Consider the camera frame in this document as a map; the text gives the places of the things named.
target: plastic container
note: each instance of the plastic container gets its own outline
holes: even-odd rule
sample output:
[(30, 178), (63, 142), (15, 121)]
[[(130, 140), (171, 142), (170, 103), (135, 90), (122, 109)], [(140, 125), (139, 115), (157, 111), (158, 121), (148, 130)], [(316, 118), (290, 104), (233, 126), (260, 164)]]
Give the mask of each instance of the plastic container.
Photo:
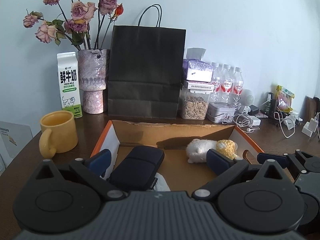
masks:
[(214, 89), (210, 94), (209, 102), (218, 102), (221, 87), (221, 73), (219, 71), (219, 63), (212, 62), (211, 65), (214, 66), (214, 72), (211, 78), (211, 84), (214, 85)]
[(236, 72), (233, 78), (234, 80), (233, 80), (232, 92), (229, 97), (229, 104), (237, 108), (240, 95), (242, 92), (243, 84), (244, 84), (243, 76), (241, 74), (241, 68), (236, 67)]
[(232, 83), (233, 83), (233, 75), (229, 71), (231, 68), (230, 65), (224, 64), (223, 71), (222, 71), (222, 78), (221, 78), (221, 92), (220, 92), (220, 99), (221, 103), (228, 103), (229, 102), (229, 95), (232, 90)]
[(228, 103), (209, 103), (207, 118), (211, 122), (232, 122), (236, 109)]
[(183, 119), (204, 120), (211, 90), (193, 90), (182, 87), (180, 91), (180, 115)]

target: yellow knitted toy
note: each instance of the yellow knitted toy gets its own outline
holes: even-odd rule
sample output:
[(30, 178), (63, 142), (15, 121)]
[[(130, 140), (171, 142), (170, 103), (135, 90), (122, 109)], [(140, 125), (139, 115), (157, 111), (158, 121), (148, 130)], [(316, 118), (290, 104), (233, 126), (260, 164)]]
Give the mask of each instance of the yellow knitted toy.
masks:
[(238, 155), (236, 155), (237, 148), (238, 146), (234, 141), (231, 141), (231, 140), (217, 141), (217, 151), (225, 155), (231, 160), (238, 157)]
[(207, 152), (214, 149), (219, 153), (233, 160), (237, 157), (238, 145), (231, 140), (200, 140), (193, 139), (186, 148), (188, 163), (204, 163), (206, 162)]

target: white charger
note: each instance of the white charger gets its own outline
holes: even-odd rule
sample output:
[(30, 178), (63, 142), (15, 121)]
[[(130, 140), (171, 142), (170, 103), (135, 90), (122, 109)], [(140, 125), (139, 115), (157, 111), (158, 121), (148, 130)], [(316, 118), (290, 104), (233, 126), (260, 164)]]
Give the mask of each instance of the white charger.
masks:
[(254, 115), (250, 115), (250, 118), (251, 118), (251, 124), (253, 125), (253, 126), (259, 126), (260, 125), (260, 123), (261, 123), (261, 120), (258, 118), (258, 117), (256, 117), (256, 116), (254, 116)]
[(318, 120), (316, 118), (311, 118), (308, 129), (312, 132), (315, 132), (318, 127)]
[(310, 124), (309, 122), (306, 122), (306, 124), (303, 126), (301, 132), (304, 133), (305, 135), (308, 135), (309, 137), (311, 137), (312, 131), (308, 129), (309, 128), (309, 124)]

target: small figurine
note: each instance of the small figurine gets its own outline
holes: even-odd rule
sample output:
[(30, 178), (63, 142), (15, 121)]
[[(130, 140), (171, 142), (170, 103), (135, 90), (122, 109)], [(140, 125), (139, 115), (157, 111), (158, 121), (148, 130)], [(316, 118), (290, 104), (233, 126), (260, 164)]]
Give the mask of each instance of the small figurine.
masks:
[(231, 140), (200, 140), (193, 139), (187, 146), (186, 152), (189, 157), (188, 163), (205, 163), (207, 151), (210, 149), (215, 149), (217, 152), (225, 155), (226, 157), (233, 160), (238, 155), (236, 151), (238, 145)]

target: snack package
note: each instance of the snack package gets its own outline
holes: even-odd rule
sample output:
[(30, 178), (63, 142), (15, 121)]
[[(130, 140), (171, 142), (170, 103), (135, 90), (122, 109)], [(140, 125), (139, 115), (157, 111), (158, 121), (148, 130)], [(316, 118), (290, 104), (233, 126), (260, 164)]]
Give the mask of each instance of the snack package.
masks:
[(279, 102), (278, 108), (286, 113), (292, 111), (291, 102), (294, 98), (294, 93), (285, 89), (283, 86), (277, 86), (276, 100)]

